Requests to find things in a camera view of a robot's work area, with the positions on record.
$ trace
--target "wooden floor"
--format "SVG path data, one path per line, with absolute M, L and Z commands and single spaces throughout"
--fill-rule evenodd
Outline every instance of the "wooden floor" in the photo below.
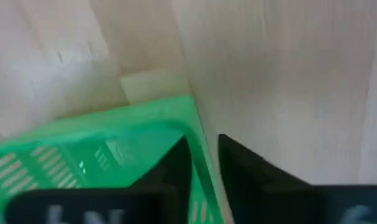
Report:
M 0 139 L 188 71 L 226 133 L 311 183 L 377 183 L 377 0 L 2 0 Z

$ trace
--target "black object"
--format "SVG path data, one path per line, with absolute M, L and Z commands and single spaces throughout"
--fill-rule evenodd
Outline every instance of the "black object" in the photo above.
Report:
M 35 190 L 6 207 L 8 224 L 186 223 L 192 161 L 186 138 L 126 189 Z
M 219 160 L 236 224 L 377 223 L 377 186 L 310 185 L 222 134 Z

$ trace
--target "green plastic basket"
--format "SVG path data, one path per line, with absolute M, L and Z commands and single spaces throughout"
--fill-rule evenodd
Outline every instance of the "green plastic basket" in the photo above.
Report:
M 182 136 L 193 162 L 188 222 L 223 223 L 218 185 L 190 96 L 62 119 L 0 142 L 0 220 L 8 200 L 22 191 L 128 187 Z

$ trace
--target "wooden surface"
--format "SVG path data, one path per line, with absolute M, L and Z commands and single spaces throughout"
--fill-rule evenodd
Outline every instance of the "wooden surface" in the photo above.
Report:
M 2 0 L 0 139 L 182 67 L 216 166 L 226 133 L 311 183 L 377 182 L 377 0 Z

